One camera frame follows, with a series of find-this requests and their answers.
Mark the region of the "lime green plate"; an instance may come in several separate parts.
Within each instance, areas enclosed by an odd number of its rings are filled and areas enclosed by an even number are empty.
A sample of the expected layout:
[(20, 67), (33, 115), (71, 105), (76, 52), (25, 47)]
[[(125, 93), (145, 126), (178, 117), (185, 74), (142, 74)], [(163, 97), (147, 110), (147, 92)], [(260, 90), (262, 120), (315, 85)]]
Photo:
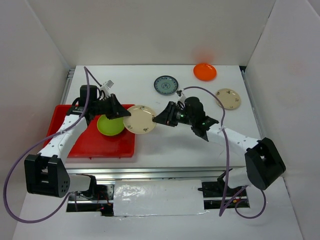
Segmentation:
[(116, 136), (124, 129), (123, 118), (108, 119), (105, 115), (101, 115), (97, 120), (98, 131), (105, 136)]

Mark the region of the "cream plate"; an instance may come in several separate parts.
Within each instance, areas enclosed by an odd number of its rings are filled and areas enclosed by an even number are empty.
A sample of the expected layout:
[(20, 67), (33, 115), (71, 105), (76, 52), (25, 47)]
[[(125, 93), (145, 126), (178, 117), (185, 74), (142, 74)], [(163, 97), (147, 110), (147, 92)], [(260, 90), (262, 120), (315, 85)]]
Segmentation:
[(123, 124), (129, 132), (143, 135), (156, 127), (157, 124), (153, 122), (156, 112), (152, 108), (145, 105), (134, 105), (127, 110), (131, 115), (123, 118)]
[(230, 88), (219, 89), (215, 93), (215, 96), (226, 110), (235, 110), (239, 108), (242, 103), (240, 95)]

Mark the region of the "blue floral plate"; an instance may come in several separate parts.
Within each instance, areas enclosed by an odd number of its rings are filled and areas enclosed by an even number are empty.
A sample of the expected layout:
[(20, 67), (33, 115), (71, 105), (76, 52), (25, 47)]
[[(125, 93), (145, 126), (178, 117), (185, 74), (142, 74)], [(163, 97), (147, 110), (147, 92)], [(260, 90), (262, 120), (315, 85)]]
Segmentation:
[(178, 90), (179, 83), (173, 76), (162, 75), (155, 79), (153, 87), (160, 95), (169, 96)]

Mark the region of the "orange plate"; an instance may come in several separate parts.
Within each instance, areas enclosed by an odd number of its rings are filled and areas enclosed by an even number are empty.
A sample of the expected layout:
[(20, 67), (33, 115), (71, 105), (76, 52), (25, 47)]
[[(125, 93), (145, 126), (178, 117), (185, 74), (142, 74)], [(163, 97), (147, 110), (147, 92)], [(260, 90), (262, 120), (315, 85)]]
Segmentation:
[(217, 70), (208, 63), (199, 63), (194, 66), (193, 74), (198, 80), (209, 82), (216, 78)]

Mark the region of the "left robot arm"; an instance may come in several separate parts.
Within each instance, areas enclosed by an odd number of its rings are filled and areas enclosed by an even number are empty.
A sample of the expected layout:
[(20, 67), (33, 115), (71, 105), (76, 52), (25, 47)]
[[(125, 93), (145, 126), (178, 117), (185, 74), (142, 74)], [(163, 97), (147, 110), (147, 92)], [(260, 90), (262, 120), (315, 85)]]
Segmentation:
[(87, 174), (71, 176), (65, 163), (76, 141), (96, 116), (102, 115), (109, 120), (130, 116), (116, 95), (110, 92), (111, 87), (111, 81), (100, 87), (80, 87), (80, 96), (66, 112), (58, 131), (37, 154), (29, 154), (24, 160), (28, 193), (62, 198), (67, 193), (81, 192), (88, 200), (97, 197), (96, 178)]

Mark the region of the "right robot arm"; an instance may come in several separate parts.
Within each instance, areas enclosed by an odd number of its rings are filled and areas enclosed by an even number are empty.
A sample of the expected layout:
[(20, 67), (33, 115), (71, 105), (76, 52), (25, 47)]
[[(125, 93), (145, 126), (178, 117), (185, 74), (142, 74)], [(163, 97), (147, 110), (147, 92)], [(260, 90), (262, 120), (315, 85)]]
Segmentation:
[(218, 120), (205, 113), (197, 97), (188, 97), (183, 104), (170, 101), (152, 120), (170, 127), (189, 125), (201, 139), (224, 145), (230, 152), (244, 157), (244, 167), (233, 168), (219, 177), (217, 189), (223, 196), (229, 196), (235, 188), (242, 186), (254, 186), (264, 191), (286, 171), (285, 163), (271, 139), (255, 139), (221, 126)]

